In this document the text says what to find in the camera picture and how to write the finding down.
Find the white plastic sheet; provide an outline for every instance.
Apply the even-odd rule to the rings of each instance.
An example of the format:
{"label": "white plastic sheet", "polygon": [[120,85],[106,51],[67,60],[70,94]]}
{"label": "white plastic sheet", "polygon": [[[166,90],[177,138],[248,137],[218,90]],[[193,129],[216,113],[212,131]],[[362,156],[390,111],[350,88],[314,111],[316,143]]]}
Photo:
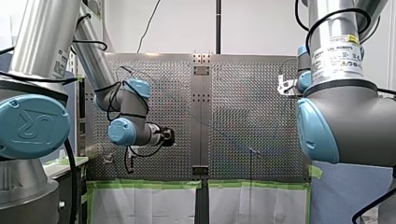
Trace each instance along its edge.
{"label": "white plastic sheet", "polygon": [[306,224],[306,189],[210,189],[210,223]]}
{"label": "white plastic sheet", "polygon": [[91,224],[193,224],[195,189],[96,189]]}

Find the wire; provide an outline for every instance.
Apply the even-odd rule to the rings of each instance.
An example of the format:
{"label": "wire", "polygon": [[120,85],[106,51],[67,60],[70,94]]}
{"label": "wire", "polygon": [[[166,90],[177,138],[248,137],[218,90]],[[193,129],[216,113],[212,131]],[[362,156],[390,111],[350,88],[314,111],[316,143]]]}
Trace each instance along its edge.
{"label": "wire", "polygon": [[76,26],[76,27],[78,27],[78,25],[79,25],[82,21],[84,21],[85,19],[91,19],[91,17],[92,17],[91,14],[90,14],[90,13],[87,13],[87,14],[85,14],[84,16],[78,18],[77,26]]}
{"label": "wire", "polygon": [[161,2],[161,0],[158,0],[157,4],[155,5],[154,10],[152,11],[151,17],[148,20],[148,25],[146,27],[146,31],[145,31],[145,33],[143,33],[142,37],[140,38],[140,43],[139,43],[139,48],[137,48],[137,53],[139,53],[140,49],[142,48],[143,39],[145,38],[146,34],[148,33],[149,26],[151,24],[152,18],[154,17],[155,12],[157,11],[157,7],[160,4],[160,2]]}
{"label": "wire", "polygon": [[102,48],[102,51],[106,51],[108,46],[105,42],[103,41],[98,41],[98,40],[73,40],[73,43],[81,43],[81,44],[100,44],[103,45],[104,47]]}
{"label": "wire", "polygon": [[361,30],[359,31],[359,34],[362,34],[364,31],[366,31],[366,30],[369,28],[369,26],[370,26],[370,24],[371,24],[371,17],[370,17],[370,15],[369,15],[366,11],[364,11],[364,10],[361,9],[361,8],[352,7],[352,8],[345,8],[345,9],[340,9],[340,10],[336,10],[336,11],[334,11],[334,12],[331,12],[331,13],[327,14],[326,16],[324,16],[323,18],[321,18],[320,20],[316,21],[316,22],[312,25],[312,27],[311,27],[311,29],[309,30],[308,34],[306,35],[305,47],[306,47],[306,51],[308,52],[308,54],[310,54],[309,41],[310,41],[310,39],[311,39],[312,34],[315,32],[315,30],[316,30],[323,22],[325,22],[327,19],[329,19],[331,16],[333,16],[333,15],[335,15],[335,14],[339,14],[339,13],[344,13],[344,12],[356,12],[356,13],[360,13],[361,15],[363,15],[363,16],[366,18],[366,20],[367,20],[366,26],[365,26],[363,29],[361,29]]}
{"label": "wire", "polygon": [[67,157],[69,158],[70,164],[70,173],[72,176],[72,205],[70,208],[70,224],[74,224],[76,222],[76,214],[77,214],[77,207],[78,207],[78,170],[76,167],[76,161],[74,158],[73,148],[70,145],[70,141],[67,138],[64,142],[64,147],[66,148]]}
{"label": "wire", "polygon": [[121,82],[116,82],[116,84],[119,84],[119,86],[113,92],[111,92],[112,94],[110,94],[110,97],[108,98],[108,107],[107,107],[106,115],[107,115],[107,120],[109,122],[113,121],[114,119],[118,119],[120,117],[120,113],[114,119],[110,117],[110,109],[116,111],[116,109],[113,107],[113,102],[116,99],[117,93],[119,92],[122,86]]}
{"label": "wire", "polygon": [[147,158],[147,157],[152,157],[152,156],[154,156],[155,154],[157,154],[157,152],[159,152],[160,149],[161,149],[162,147],[163,147],[163,141],[161,141],[160,146],[157,147],[157,149],[155,149],[155,151],[149,153],[148,155],[138,154],[138,153],[136,153],[131,147],[126,147],[126,148],[129,149],[129,150],[131,150],[131,151],[136,155],[136,157]]}
{"label": "wire", "polygon": [[24,82],[33,81],[33,82],[47,82],[47,83],[63,83],[64,85],[67,85],[67,84],[69,84],[69,83],[78,81],[78,78],[76,78],[76,77],[70,77],[70,78],[66,78],[66,79],[48,79],[48,78],[34,78],[34,77],[19,77],[19,76],[15,76],[15,75],[12,75],[12,74],[10,74],[10,73],[3,72],[3,71],[0,71],[0,76],[10,77],[10,78],[13,78],[13,79],[15,79],[15,80],[24,81]]}
{"label": "wire", "polygon": [[294,7],[294,16],[296,17],[297,23],[301,26],[301,28],[303,28],[305,31],[309,31],[309,28],[306,27],[300,20],[300,16],[298,13],[298,5],[299,5],[299,0],[296,0],[296,4]]}
{"label": "wire", "polygon": [[14,49],[15,49],[15,47],[11,47],[11,48],[8,48],[8,49],[2,49],[2,50],[0,50],[0,55],[5,54],[5,53],[9,53],[9,52],[11,52]]}
{"label": "wire", "polygon": [[391,90],[382,89],[382,88],[377,88],[376,90],[380,91],[380,92],[396,95],[396,91],[391,91]]}
{"label": "wire", "polygon": [[361,215],[363,215],[364,213],[366,213],[368,210],[376,207],[377,205],[379,205],[380,203],[384,202],[385,200],[387,200],[388,198],[392,197],[394,194],[396,193],[396,188],[392,189],[391,191],[387,192],[386,194],[382,195],[381,197],[379,197],[378,199],[376,199],[375,201],[373,201],[372,203],[369,203],[367,206],[363,207],[359,212],[357,212],[353,217],[352,217],[352,222],[353,224],[358,224],[357,220],[359,217],[361,217]]}
{"label": "wire", "polygon": [[131,86],[128,82],[126,81],[122,81],[122,84],[127,85],[132,91],[134,91],[134,93],[140,98],[140,100],[143,102],[143,104],[145,104],[145,107],[147,109],[147,113],[146,115],[149,113],[149,104],[148,102],[145,100],[145,98],[140,94],[140,92],[138,92],[133,86]]}
{"label": "wire", "polygon": [[130,162],[131,169],[129,169],[128,164],[126,163],[128,161],[128,152],[129,152],[129,148],[127,147],[125,149],[125,155],[124,155],[124,167],[126,173],[128,173],[128,175],[131,175],[134,173],[134,158],[133,157],[131,158],[131,162]]}
{"label": "wire", "polygon": [[376,25],[375,25],[374,30],[373,30],[365,39],[363,39],[363,40],[361,41],[361,45],[364,44],[364,42],[366,42],[367,40],[369,40],[369,39],[375,34],[376,30],[377,30],[378,27],[379,27],[380,21],[381,21],[381,16],[378,17],[378,20],[376,21]]}
{"label": "wire", "polygon": [[289,61],[292,61],[292,60],[296,60],[297,61],[297,58],[288,58],[285,61],[283,61],[283,63],[279,67],[279,74],[280,75],[283,75],[283,66],[285,66],[286,62],[289,62]]}

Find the white wall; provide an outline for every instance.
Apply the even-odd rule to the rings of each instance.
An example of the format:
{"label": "white wall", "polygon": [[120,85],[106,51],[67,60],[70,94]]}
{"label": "white wall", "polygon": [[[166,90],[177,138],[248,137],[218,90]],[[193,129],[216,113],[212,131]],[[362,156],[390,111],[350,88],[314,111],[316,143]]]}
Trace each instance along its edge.
{"label": "white wall", "polygon": [[27,0],[0,0],[0,49],[15,44]]}
{"label": "white wall", "polygon": [[[380,87],[396,88],[393,78],[394,13],[389,3],[376,34],[366,44],[364,74]],[[157,0],[105,0],[105,25],[115,52],[136,52]],[[215,51],[215,0],[163,0],[141,52]],[[307,24],[306,8],[300,16]],[[294,0],[223,0],[222,53],[295,55],[306,32],[294,19]]]}

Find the blue joint cap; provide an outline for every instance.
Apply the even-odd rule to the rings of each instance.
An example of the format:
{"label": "blue joint cap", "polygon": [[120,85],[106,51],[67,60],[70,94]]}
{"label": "blue joint cap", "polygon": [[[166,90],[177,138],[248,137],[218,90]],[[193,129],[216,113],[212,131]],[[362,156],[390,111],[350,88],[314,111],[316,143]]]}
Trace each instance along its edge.
{"label": "blue joint cap", "polygon": [[99,106],[99,104],[98,104],[98,99],[97,99],[96,95],[93,96],[93,104],[94,104],[98,109],[103,110],[103,111],[107,111],[107,110],[105,110],[105,109],[103,109],[102,107]]}
{"label": "blue joint cap", "polygon": [[[145,98],[150,97],[150,85],[147,81],[143,81],[140,79],[129,78],[126,82],[133,87],[139,94]],[[131,91],[134,93],[133,90],[128,85],[125,85],[125,89],[127,91]]]}
{"label": "blue joint cap", "polygon": [[0,103],[0,156],[36,159],[58,149],[70,132],[70,118],[57,100],[24,94]]}
{"label": "blue joint cap", "polygon": [[308,51],[306,50],[306,46],[305,45],[301,45],[298,48],[298,56],[300,57],[301,55],[307,53]]}
{"label": "blue joint cap", "polygon": [[133,145],[136,141],[136,129],[128,119],[115,119],[108,126],[107,136],[117,146],[127,147]]}
{"label": "blue joint cap", "polygon": [[307,98],[298,102],[297,125],[303,153],[314,161],[338,163],[338,146],[326,119]]}
{"label": "blue joint cap", "polygon": [[306,72],[302,73],[298,77],[297,90],[299,92],[304,92],[311,85],[312,85],[312,73],[311,73],[311,71],[306,71]]}

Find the perforated metal panel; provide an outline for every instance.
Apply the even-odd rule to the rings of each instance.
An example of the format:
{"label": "perforated metal panel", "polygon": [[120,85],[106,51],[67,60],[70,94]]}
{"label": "perforated metal panel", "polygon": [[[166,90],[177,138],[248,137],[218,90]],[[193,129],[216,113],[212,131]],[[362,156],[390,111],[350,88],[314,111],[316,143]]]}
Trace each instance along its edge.
{"label": "perforated metal panel", "polygon": [[[191,56],[163,57],[134,54],[107,56],[108,63],[119,80],[141,78],[151,85],[150,111],[147,121],[175,130],[177,143],[163,147],[155,156],[134,159],[134,174],[128,175],[124,167],[125,148],[111,144],[106,137],[106,112],[92,108],[94,144],[98,156],[90,162],[89,179],[136,178],[151,180],[191,179]],[[129,66],[129,74],[120,66]],[[139,148],[149,154],[156,147]]]}
{"label": "perforated metal panel", "polygon": [[[206,55],[210,63],[205,64],[196,57],[107,56],[119,79],[131,76],[118,69],[125,65],[134,71],[132,77],[151,84],[148,121],[173,128],[177,144],[152,158],[134,160],[135,173],[127,175],[125,149],[107,140],[106,113],[93,106],[93,92],[87,86],[86,142],[97,149],[88,178],[190,180],[193,165],[208,165],[213,179],[309,181],[308,160],[298,143],[296,99],[276,91],[279,66],[287,57]],[[194,74],[200,69],[196,66],[208,66],[209,74]],[[294,62],[286,63],[285,79],[293,78],[295,69]]]}
{"label": "perforated metal panel", "polygon": [[[213,56],[209,134],[211,178],[305,182],[296,99],[276,91],[285,57]],[[283,68],[295,76],[295,62]]]}

